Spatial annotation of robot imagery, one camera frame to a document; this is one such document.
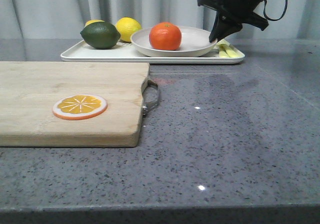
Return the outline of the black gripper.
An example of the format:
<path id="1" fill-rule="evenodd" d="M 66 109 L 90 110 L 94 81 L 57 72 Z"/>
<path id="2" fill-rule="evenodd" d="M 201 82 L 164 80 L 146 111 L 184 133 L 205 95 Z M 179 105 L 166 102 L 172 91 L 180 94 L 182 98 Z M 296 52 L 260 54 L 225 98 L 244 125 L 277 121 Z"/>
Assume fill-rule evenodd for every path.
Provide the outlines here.
<path id="1" fill-rule="evenodd" d="M 209 42 L 220 41 L 242 30 L 243 24 L 249 24 L 264 30 L 269 25 L 267 19 L 254 12 L 263 0 L 197 0 L 198 6 L 216 11 Z"/>

